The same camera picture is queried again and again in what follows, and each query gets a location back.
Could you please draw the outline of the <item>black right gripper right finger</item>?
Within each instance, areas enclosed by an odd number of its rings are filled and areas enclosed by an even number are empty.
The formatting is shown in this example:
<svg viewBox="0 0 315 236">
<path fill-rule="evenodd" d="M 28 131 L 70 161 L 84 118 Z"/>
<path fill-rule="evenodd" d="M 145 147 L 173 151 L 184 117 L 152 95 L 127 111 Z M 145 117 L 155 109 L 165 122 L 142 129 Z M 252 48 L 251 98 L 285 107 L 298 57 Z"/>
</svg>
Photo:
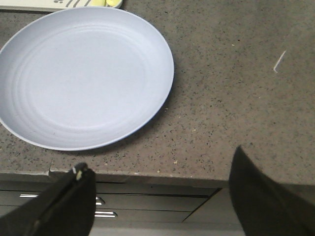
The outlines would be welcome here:
<svg viewBox="0 0 315 236">
<path fill-rule="evenodd" d="M 228 184 L 245 235 L 315 234 L 315 206 L 262 173 L 241 146 L 234 152 Z"/>
</svg>

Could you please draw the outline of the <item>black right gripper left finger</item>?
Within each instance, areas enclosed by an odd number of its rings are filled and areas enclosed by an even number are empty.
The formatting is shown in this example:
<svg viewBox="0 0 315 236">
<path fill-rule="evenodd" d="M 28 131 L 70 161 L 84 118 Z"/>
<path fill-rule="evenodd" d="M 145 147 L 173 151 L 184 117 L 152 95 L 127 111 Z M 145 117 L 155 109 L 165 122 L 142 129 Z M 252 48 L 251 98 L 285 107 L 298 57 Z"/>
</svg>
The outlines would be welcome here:
<svg viewBox="0 0 315 236">
<path fill-rule="evenodd" d="M 95 173 L 79 163 L 36 198 L 0 218 L 2 236 L 87 236 L 95 218 Z"/>
</svg>

